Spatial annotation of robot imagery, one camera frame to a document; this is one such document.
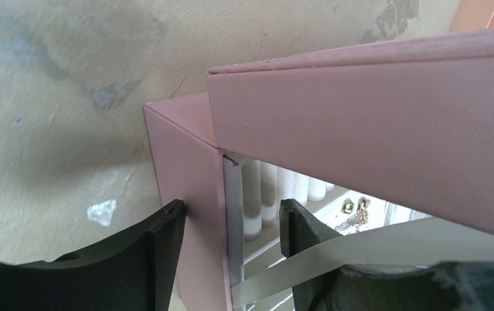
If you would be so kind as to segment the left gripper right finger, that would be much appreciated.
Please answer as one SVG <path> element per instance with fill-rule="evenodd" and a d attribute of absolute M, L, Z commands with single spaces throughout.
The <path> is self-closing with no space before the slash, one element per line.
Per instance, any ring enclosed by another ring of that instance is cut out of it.
<path fill-rule="evenodd" d="M 345 265 L 292 287 L 295 310 L 494 310 L 494 260 Z"/>

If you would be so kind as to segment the pink jewelry box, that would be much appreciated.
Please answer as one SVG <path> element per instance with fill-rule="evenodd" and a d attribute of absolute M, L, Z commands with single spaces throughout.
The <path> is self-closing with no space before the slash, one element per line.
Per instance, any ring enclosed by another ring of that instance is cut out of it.
<path fill-rule="evenodd" d="M 187 310 L 230 310 L 223 155 L 237 152 L 494 234 L 494 29 L 210 69 L 147 103 L 160 197 L 188 207 Z"/>

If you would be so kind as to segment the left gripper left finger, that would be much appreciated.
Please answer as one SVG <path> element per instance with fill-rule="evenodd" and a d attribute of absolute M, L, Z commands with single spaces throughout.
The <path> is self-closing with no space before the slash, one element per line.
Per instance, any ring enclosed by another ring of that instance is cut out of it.
<path fill-rule="evenodd" d="M 52 262 L 0 262 L 0 310 L 168 310 L 185 220 L 173 200 Z"/>

